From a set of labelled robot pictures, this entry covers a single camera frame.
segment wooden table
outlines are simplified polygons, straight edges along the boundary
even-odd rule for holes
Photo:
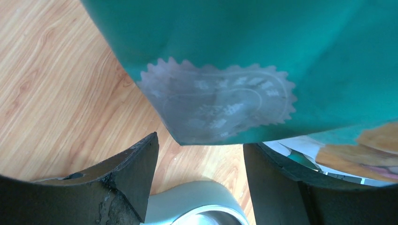
[[[152,194],[212,179],[255,224],[242,146],[179,146],[78,0],[2,0],[0,40],[1,174],[65,176],[157,131]]]

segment scalloped seal emblem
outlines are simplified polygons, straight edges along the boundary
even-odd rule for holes
[[[211,144],[252,127],[281,124],[295,112],[294,83],[275,66],[219,70],[158,60],[137,86],[179,143]]]

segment light brown wooden surface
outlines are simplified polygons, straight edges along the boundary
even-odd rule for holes
[[[242,147],[179,146],[78,0],[0,4],[1,174],[65,176],[157,131],[152,194],[212,179],[255,224]]]

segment brown printed image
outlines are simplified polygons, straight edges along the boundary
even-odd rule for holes
[[[364,130],[357,145],[326,145],[315,161],[323,166],[375,180],[398,182],[398,123]]]

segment green bag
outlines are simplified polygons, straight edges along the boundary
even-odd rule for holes
[[[397,0],[82,0],[181,145],[398,117]]]

